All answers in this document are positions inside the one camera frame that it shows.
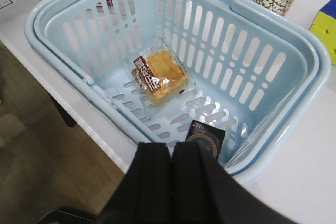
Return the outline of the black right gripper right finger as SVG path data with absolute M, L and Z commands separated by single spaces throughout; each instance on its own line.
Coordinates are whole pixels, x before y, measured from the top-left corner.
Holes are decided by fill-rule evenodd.
M 293 223 L 229 175 L 197 143 L 177 143 L 173 164 L 173 223 Z

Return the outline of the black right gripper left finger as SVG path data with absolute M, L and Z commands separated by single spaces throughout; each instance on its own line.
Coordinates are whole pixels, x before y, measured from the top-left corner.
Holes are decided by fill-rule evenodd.
M 164 143 L 140 143 L 98 223 L 169 223 L 171 159 Z

